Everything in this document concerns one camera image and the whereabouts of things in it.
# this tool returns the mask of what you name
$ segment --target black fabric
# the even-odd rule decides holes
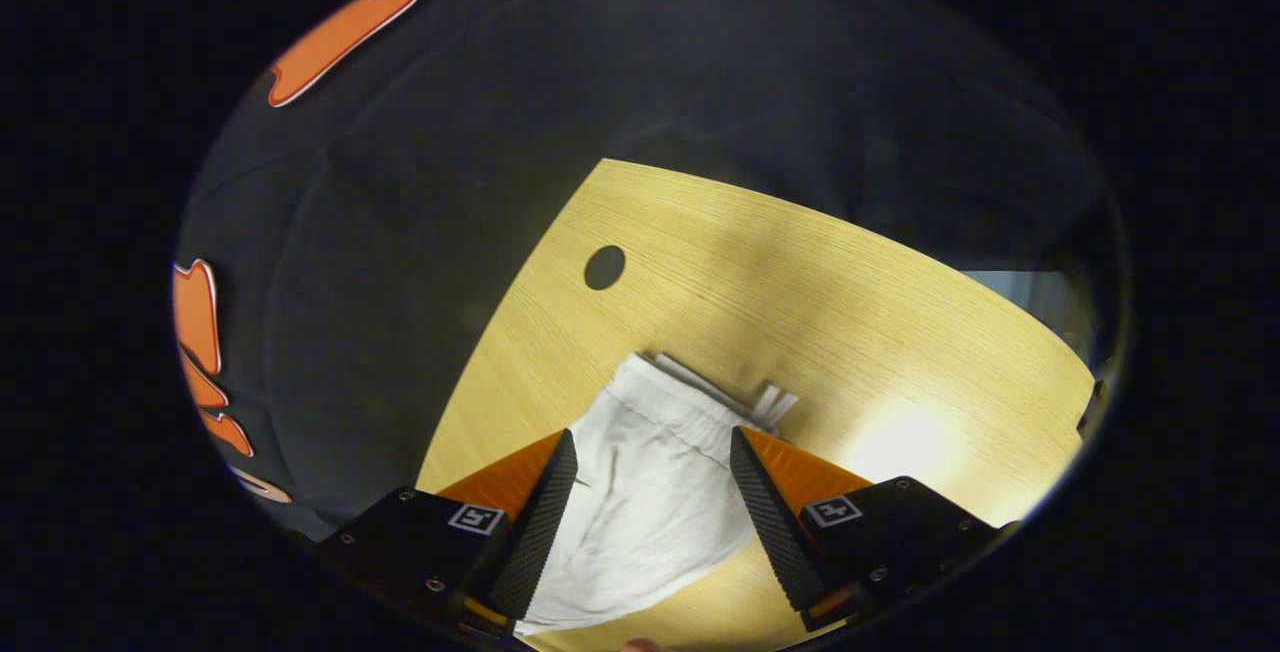
[[[219,383],[259,456],[224,455],[334,523],[412,484],[484,324],[603,156],[961,269],[1034,269],[1101,196],[1050,96],[928,0],[420,0],[287,108],[273,79],[210,151],[178,255],[225,289]]]

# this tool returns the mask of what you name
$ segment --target orange logo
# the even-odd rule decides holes
[[[210,379],[223,371],[223,354],[218,343],[218,288],[214,270],[205,260],[196,260],[191,269],[173,265],[173,322],[182,371],[205,428],[241,455],[252,457],[253,447],[241,425],[223,412],[209,411],[225,407],[229,401]]]
[[[266,95],[273,108],[298,99],[342,58],[356,50],[417,0],[355,0],[307,32],[271,67],[275,83]]]

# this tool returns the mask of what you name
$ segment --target white shorts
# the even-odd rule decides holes
[[[627,357],[570,425],[577,478],[516,634],[644,610],[740,551],[755,530],[730,473],[730,433],[774,433],[794,402],[769,387],[749,411],[668,357]]]

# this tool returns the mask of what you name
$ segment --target wooden table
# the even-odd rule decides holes
[[[617,245],[612,287],[584,283]],[[909,474],[988,524],[1048,492],[1093,378],[1052,332],[909,247],[765,195],[603,160],[529,256],[458,379],[417,487],[439,491],[581,416],[627,352],[664,352],[753,402],[800,396],[782,434],[872,482]],[[754,541],[649,610],[527,642],[776,649],[813,637]]]

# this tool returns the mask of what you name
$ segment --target white cloth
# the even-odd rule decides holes
[[[728,469],[730,433],[772,432],[777,407],[794,402],[776,398],[769,386],[748,411],[667,356],[627,357],[570,425],[577,478],[516,634],[644,610],[740,551],[755,530]]]

